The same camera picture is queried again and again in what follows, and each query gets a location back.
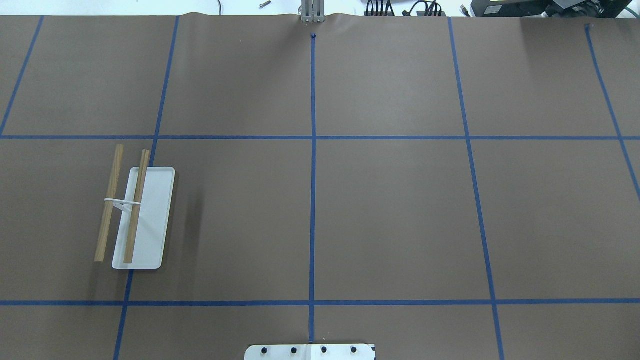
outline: wooden dowel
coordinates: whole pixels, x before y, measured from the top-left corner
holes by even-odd
[[[149,150],[142,150],[140,159],[140,169],[138,170],[138,182],[136,183],[136,193],[134,202],[142,202],[142,192],[145,189],[145,179],[147,178],[147,167],[149,166]],[[135,204],[131,208],[131,219],[129,221],[129,235],[127,236],[127,246],[124,250],[124,263],[133,262],[133,249],[136,246],[136,234],[138,233],[138,220],[140,219],[140,205]]]
[[[120,165],[122,164],[122,154],[124,153],[124,145],[116,145],[116,154],[113,156],[113,165],[111,166],[111,175],[109,176],[109,187],[105,198],[113,199],[118,189],[118,178],[120,177]],[[102,222],[100,223],[100,233],[98,234],[98,246],[95,249],[94,261],[99,263],[104,261],[104,251],[107,247],[107,237],[109,236],[109,227],[111,226],[111,213],[113,212],[113,201],[105,201],[102,209]]]

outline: horizontal blue line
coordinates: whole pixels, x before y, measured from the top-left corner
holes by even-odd
[[[471,140],[619,140],[617,136],[491,136],[472,135]],[[463,135],[2,135],[0,139],[16,140],[466,140]],[[625,136],[640,140],[640,136]]]
[[[308,306],[307,300],[254,301],[129,301],[129,306]]]
[[[541,305],[541,304],[640,304],[640,298],[593,299],[490,299],[466,300],[231,300],[231,301],[128,301],[128,306],[465,306],[465,305]],[[0,306],[123,306],[125,301],[90,300],[0,300]]]
[[[640,304],[640,298],[627,299],[512,299],[496,300],[498,305],[538,304]]]
[[[0,306],[122,306],[123,301],[0,300]]]

